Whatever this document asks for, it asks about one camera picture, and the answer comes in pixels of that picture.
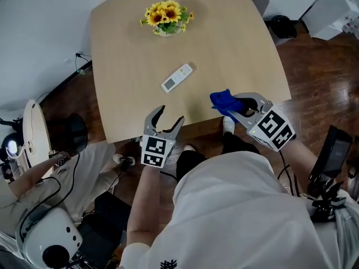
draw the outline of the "black pants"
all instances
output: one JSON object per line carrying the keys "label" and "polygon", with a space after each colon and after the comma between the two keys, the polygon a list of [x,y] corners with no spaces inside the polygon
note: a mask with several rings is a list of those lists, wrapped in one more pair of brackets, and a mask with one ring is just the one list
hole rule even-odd
{"label": "black pants", "polygon": [[[260,154],[259,150],[254,145],[243,141],[241,138],[231,134],[230,132],[226,132],[224,134],[222,142],[222,155],[235,151],[251,151],[256,154]],[[181,156],[177,161],[177,181],[179,182],[190,170],[205,160],[206,157],[197,151],[186,150],[181,153]]]}

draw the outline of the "blue object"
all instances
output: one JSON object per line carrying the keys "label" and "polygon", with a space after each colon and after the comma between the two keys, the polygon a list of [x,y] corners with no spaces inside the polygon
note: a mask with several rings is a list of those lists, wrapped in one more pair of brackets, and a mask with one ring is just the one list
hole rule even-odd
{"label": "blue object", "polygon": [[230,110],[238,112],[240,114],[245,113],[245,105],[235,99],[231,95],[231,91],[226,89],[223,92],[214,92],[209,95],[211,102],[213,103],[212,109],[218,110],[221,114],[230,117],[235,123],[238,123],[238,120],[229,113]]}

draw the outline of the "trash can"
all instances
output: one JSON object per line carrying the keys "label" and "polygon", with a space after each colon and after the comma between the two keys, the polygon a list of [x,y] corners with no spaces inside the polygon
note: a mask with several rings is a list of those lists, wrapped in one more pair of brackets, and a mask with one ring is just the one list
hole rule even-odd
{"label": "trash can", "polygon": [[273,42],[276,45],[281,45],[297,37],[296,27],[287,16],[274,16],[270,21],[267,21],[266,24]]}

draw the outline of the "remote control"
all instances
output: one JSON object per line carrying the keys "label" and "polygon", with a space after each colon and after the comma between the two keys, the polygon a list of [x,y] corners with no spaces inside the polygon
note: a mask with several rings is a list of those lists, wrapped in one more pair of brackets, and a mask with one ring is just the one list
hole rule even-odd
{"label": "remote control", "polygon": [[184,64],[181,68],[176,70],[169,78],[167,78],[162,84],[161,87],[165,92],[172,91],[177,87],[185,78],[187,78],[193,69],[188,64]]}

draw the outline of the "white round table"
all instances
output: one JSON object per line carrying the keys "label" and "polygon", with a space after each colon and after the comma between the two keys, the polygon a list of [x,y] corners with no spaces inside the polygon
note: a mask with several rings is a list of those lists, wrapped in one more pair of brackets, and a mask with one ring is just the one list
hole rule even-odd
{"label": "white round table", "polygon": [[[24,132],[24,147],[30,165],[35,166],[48,160],[49,151],[51,150],[49,133],[43,111],[35,100],[29,100],[26,104],[22,129]],[[52,173],[53,168],[44,175],[44,178],[49,177]]]}

